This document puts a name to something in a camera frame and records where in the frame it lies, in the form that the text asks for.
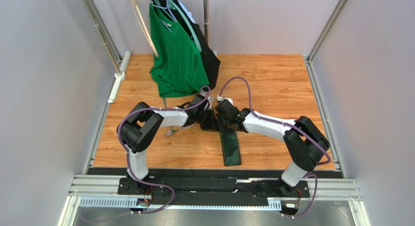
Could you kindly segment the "dark green cloth napkin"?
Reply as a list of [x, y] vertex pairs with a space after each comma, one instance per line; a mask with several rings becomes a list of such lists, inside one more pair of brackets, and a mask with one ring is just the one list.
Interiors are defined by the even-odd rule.
[[240, 166], [242, 164], [240, 146], [236, 132], [220, 133], [224, 165], [226, 167]]

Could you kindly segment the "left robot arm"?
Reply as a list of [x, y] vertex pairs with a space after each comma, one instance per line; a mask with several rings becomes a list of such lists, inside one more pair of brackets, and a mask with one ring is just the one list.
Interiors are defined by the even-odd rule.
[[138, 103], [117, 127], [120, 144], [126, 151], [127, 174], [119, 193], [129, 190], [144, 193], [155, 186], [146, 180], [149, 174], [147, 148], [158, 130], [164, 127], [187, 129], [195, 124], [203, 128], [212, 121], [211, 96], [197, 94], [191, 102], [174, 108], [151, 107], [145, 102]]

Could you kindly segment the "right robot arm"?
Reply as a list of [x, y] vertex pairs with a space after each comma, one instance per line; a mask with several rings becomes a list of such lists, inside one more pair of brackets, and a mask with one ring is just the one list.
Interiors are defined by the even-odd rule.
[[222, 97], [218, 97], [215, 110], [220, 126], [228, 131], [262, 134], [285, 143], [292, 161], [279, 178], [283, 193], [296, 189], [303, 177], [322, 164], [330, 149], [328, 139], [306, 116], [281, 119], [251, 108], [239, 110], [232, 99]]

